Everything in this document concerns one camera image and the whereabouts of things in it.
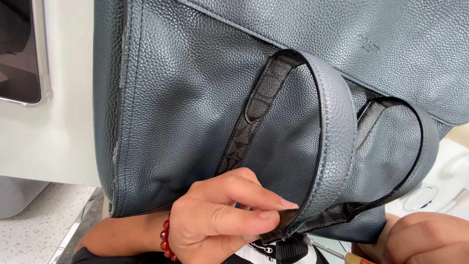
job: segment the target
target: backpack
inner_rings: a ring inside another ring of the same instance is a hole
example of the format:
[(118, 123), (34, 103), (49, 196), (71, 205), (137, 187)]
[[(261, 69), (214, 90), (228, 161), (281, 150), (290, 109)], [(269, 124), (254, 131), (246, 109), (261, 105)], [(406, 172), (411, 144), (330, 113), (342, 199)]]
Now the backpack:
[(469, 121), (458, 0), (95, 0), (95, 145), (111, 217), (248, 167), (294, 233), (377, 240)]

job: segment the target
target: bead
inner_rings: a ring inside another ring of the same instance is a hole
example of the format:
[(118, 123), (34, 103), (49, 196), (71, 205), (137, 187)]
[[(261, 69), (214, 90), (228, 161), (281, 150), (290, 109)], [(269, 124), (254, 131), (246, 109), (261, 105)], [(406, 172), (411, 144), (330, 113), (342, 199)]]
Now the bead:
[(163, 240), (160, 244), (160, 248), (161, 250), (166, 250), (166, 249), (169, 249), (169, 243), (168, 243), (168, 240)]
[(174, 253), (172, 252), (172, 250), (170, 249), (165, 250), (165, 258), (171, 258), (172, 256), (174, 256)]
[(169, 236), (168, 230), (163, 230), (163, 231), (161, 231), (161, 233), (159, 233), (159, 238), (161, 238), (163, 240), (168, 239), (168, 236)]
[(169, 229), (169, 219), (166, 220), (164, 223), (163, 223), (163, 228), (168, 230)]

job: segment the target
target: front flap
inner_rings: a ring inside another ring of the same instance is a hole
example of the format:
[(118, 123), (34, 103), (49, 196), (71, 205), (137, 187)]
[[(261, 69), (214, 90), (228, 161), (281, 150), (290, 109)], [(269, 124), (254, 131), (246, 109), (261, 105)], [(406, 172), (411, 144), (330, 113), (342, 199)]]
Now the front flap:
[(277, 47), (316, 55), (447, 125), (469, 122), (469, 1), (178, 1)]

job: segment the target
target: red beaded bracelet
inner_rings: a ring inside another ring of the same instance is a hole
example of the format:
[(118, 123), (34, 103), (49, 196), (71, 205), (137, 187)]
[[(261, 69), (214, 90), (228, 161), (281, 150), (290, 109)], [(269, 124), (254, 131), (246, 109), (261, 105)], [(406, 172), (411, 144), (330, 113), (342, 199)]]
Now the red beaded bracelet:
[(171, 213), (168, 214), (168, 220), (166, 220), (163, 223), (163, 228), (164, 230), (159, 233), (159, 237), (163, 240), (161, 242), (161, 250), (164, 250), (165, 252), (165, 257), (166, 258), (171, 258), (173, 262), (178, 261), (179, 259), (176, 257), (176, 255), (173, 253), (171, 248), (169, 247), (169, 242), (168, 242), (168, 237), (169, 237), (169, 216)]

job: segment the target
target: screwdriver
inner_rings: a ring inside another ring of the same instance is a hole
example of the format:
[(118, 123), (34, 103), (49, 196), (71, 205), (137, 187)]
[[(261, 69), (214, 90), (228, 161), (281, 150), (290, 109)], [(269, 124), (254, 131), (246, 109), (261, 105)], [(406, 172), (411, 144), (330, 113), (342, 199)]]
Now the screwdriver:
[(339, 257), (343, 260), (345, 260), (345, 264), (374, 264), (373, 262), (371, 261), (368, 261), (360, 256), (357, 256), (353, 253), (349, 253), (347, 252), (347, 254), (342, 255), (330, 248), (327, 248), (323, 245), (320, 245), (318, 243), (316, 243), (312, 238), (310, 238), (309, 236), (305, 235), (305, 234), (298, 234), (296, 233), (294, 235), (295, 238), (297, 238), (298, 240), (300, 241), (303, 241), (305, 244), (307, 244), (308, 246), (315, 246), (317, 248), (320, 248), (322, 250), (324, 250), (325, 252), (327, 253), (331, 253), (332, 255), (336, 256), (336, 257)]

